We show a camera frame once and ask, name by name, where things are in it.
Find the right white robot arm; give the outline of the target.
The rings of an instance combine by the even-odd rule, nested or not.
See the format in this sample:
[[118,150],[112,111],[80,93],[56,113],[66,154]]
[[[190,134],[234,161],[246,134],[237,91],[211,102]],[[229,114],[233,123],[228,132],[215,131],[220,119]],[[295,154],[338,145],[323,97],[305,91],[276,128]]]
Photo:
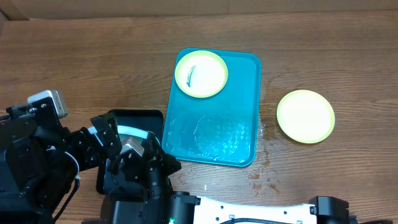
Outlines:
[[188,192],[174,191],[169,175],[181,164],[166,154],[152,132],[131,134],[122,152],[109,167],[123,172],[126,182],[117,184],[105,197],[101,223],[357,223],[348,202],[317,196],[300,205],[262,207],[224,203]]

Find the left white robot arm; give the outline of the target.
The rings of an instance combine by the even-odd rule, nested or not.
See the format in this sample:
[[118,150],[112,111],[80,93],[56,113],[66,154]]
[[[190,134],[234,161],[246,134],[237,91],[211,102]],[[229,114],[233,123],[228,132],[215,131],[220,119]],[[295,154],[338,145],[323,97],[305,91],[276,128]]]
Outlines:
[[79,173],[120,153],[114,113],[91,123],[94,134],[71,132],[57,118],[1,122],[1,223],[54,223],[64,195],[79,188]]

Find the yellow-rimmed plate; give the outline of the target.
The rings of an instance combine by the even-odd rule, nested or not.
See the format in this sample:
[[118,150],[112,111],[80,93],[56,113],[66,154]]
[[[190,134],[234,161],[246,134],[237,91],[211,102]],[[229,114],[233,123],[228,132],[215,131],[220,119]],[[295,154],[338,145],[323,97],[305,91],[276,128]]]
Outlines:
[[224,88],[228,81],[228,68],[218,54],[208,50],[195,50],[177,62],[174,80],[185,94],[195,98],[208,98]]
[[286,94],[277,106],[276,117],[289,138],[304,144],[325,140],[335,127],[335,113],[329,101],[310,90]]

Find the light blue plate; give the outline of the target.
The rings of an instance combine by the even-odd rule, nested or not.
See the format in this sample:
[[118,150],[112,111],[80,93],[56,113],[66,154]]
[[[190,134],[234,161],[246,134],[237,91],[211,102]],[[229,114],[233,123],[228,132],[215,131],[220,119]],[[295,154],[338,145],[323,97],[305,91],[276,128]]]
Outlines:
[[[90,132],[90,134],[96,134],[97,130],[94,126],[88,128],[88,131]],[[135,137],[139,137],[142,139],[147,139],[148,138],[148,131],[144,131],[141,129],[137,129],[137,128],[133,128],[130,126],[123,126],[123,125],[118,125],[118,133],[119,134],[125,134],[125,135],[129,135],[129,136],[135,136]]]

